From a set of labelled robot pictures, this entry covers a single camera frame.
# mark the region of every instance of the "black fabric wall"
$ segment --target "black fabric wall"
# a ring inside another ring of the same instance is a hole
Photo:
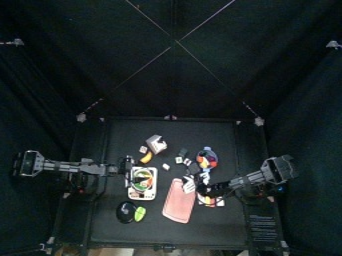
[[[13,36],[3,25],[0,30]],[[47,241],[59,202],[51,178],[11,179],[13,154],[33,149],[52,159],[68,159],[76,119],[32,59],[15,46],[0,46],[0,99],[1,254]]]
[[[301,173],[281,205],[287,242],[323,255],[342,252],[341,68],[331,50],[267,120],[270,152],[293,155]]]

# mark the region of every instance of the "white object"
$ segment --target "white object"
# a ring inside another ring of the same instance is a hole
[[[143,154],[146,154],[146,152],[147,152],[147,147],[142,146],[140,149],[139,149],[139,152],[143,153]]]
[[[146,140],[146,143],[155,155],[167,149],[167,144],[164,141],[162,141],[160,135],[154,135]]]
[[[192,163],[192,161],[191,161],[188,158],[186,158],[183,164],[184,164],[186,166],[190,166],[191,163]]]
[[[198,193],[198,204],[199,204],[199,205],[204,204],[204,203],[203,203],[204,200],[206,200],[206,197],[202,196],[202,195]]]
[[[86,122],[87,120],[87,115],[84,113],[80,113],[77,116],[76,116],[76,119],[77,119],[77,122],[83,123]]]
[[[176,164],[182,164],[182,163],[183,163],[183,158],[182,158],[182,156],[178,156],[178,157],[175,158],[175,161],[176,161]]]
[[[188,194],[195,191],[196,186],[195,186],[194,178],[187,176],[183,176],[183,177],[187,180],[187,183],[183,185],[183,190],[184,190],[184,193]]]
[[[164,170],[170,170],[170,165],[168,164],[163,164],[163,168],[164,168]]]
[[[136,170],[142,170],[142,167],[135,166],[131,170],[131,177],[134,177],[134,172]],[[128,187],[128,197],[132,200],[143,200],[150,201],[155,199],[156,195],[156,176],[158,176],[158,169],[155,167],[148,167],[148,171],[152,173],[152,186],[148,190],[146,190],[143,193],[139,193],[132,186]]]
[[[255,124],[257,126],[263,126],[265,120],[263,120],[261,117],[257,117],[255,120],[254,120],[254,124]]]
[[[223,199],[223,197],[222,196],[219,196],[218,198],[216,198],[216,206],[224,206],[224,199]]]

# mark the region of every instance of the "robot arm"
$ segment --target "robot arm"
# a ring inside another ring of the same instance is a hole
[[[91,159],[83,158],[80,162],[59,162],[44,158],[44,156],[33,150],[19,153],[13,162],[15,177],[36,177],[41,171],[59,171],[68,173],[87,173],[104,176],[107,173],[115,172],[112,165],[95,164]]]
[[[206,185],[199,179],[196,191],[203,196],[214,198],[223,196],[247,185],[258,186],[266,183],[274,185],[283,184],[289,179],[298,177],[291,160],[293,157],[289,155],[271,157],[265,160],[259,171],[212,185]]]

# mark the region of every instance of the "black table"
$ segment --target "black table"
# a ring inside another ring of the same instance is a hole
[[[106,122],[87,121],[79,127],[71,160],[79,161],[86,157],[116,163],[127,155],[139,160],[143,156],[139,148],[155,134],[163,136],[167,142],[167,149],[147,164],[158,168],[156,198],[152,201],[134,201],[147,209],[146,217],[140,223],[119,222],[115,210],[119,203],[128,200],[124,177],[103,178],[103,194],[90,200],[88,214],[83,219],[86,227],[79,231],[83,244],[88,247],[251,248],[246,209],[236,197],[224,200],[224,207],[211,208],[195,202],[187,224],[166,218],[162,210],[172,179],[186,174],[186,166],[175,163],[179,150],[186,148],[192,160],[199,150],[210,146],[219,159],[218,167],[211,171],[211,183],[227,181],[236,175],[257,171],[267,158],[263,128],[252,121],[230,120],[115,118]],[[164,163],[170,165],[170,171],[162,168]],[[75,204],[69,203],[65,208],[72,209],[71,214]],[[63,231],[71,223],[71,220],[61,221],[60,240],[72,240],[76,236],[77,231],[73,230],[72,235],[71,231]]]

